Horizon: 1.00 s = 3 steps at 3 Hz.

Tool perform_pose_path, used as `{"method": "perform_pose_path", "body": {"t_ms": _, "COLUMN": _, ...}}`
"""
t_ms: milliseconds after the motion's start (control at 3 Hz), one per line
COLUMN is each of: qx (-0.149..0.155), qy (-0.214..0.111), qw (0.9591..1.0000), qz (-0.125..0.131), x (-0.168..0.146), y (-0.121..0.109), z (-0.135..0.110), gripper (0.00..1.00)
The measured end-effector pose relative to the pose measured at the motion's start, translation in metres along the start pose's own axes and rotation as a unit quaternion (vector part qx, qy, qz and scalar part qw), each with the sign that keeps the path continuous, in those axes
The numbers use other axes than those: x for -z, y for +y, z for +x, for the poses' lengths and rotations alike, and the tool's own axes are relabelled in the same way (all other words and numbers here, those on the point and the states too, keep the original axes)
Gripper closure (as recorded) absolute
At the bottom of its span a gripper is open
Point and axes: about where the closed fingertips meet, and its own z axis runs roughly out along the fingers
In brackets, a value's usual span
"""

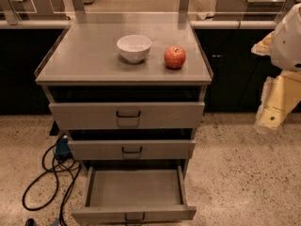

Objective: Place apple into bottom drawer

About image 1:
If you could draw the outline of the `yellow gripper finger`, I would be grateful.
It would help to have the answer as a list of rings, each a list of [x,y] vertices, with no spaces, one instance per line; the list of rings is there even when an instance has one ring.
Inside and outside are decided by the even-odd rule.
[[[254,129],[261,134],[276,131],[300,102],[301,72],[282,71],[276,78],[268,76],[263,84]]]
[[[251,52],[258,56],[270,56],[273,36],[273,32],[269,33],[261,41],[253,45]]]

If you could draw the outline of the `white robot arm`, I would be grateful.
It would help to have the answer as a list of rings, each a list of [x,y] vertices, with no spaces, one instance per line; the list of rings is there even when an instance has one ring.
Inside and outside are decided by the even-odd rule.
[[[268,76],[262,88],[254,129],[266,134],[276,131],[301,102],[301,4],[294,5],[251,52],[269,56],[281,69],[276,78]]]

